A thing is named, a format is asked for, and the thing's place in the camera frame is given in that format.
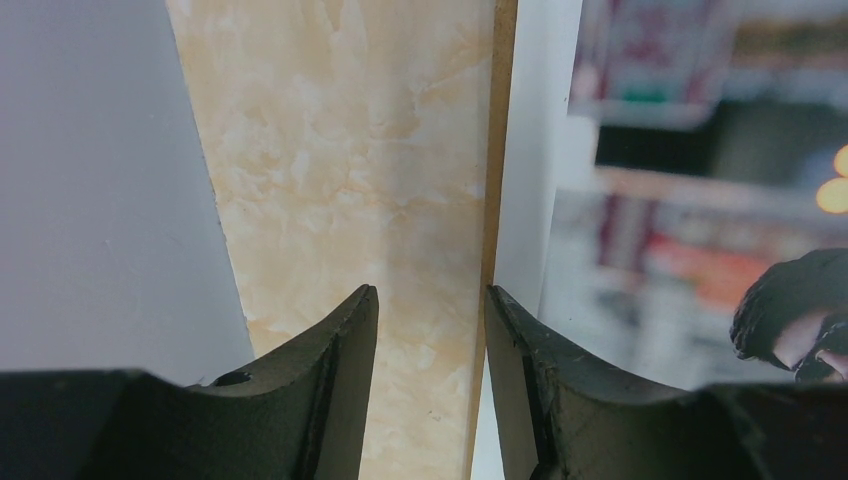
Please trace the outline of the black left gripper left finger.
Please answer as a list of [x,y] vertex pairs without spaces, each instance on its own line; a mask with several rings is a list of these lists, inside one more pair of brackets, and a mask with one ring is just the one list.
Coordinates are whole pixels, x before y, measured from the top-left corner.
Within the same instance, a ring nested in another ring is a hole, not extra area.
[[209,385],[142,370],[5,372],[5,479],[355,479],[375,287]]

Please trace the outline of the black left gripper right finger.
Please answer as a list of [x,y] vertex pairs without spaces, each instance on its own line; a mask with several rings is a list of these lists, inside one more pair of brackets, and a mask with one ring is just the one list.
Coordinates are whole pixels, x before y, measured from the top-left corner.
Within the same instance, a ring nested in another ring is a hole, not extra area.
[[624,371],[485,294],[509,479],[843,479],[847,389],[732,383],[679,390]]

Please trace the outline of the printed colour photo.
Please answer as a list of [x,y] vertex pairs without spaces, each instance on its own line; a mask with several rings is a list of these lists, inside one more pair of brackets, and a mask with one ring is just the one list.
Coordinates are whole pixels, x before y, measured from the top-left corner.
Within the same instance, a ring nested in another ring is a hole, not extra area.
[[846,3],[516,2],[487,289],[679,390],[847,389]]

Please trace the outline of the brown cardboard backing board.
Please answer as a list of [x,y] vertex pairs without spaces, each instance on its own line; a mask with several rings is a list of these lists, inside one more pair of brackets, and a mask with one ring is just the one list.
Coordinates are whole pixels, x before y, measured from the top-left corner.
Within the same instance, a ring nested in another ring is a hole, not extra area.
[[493,283],[495,275],[517,13],[516,1],[494,2],[478,321],[463,472],[466,479],[473,477],[473,460],[479,444],[479,415],[485,392],[484,376],[487,368],[484,303],[486,289]]

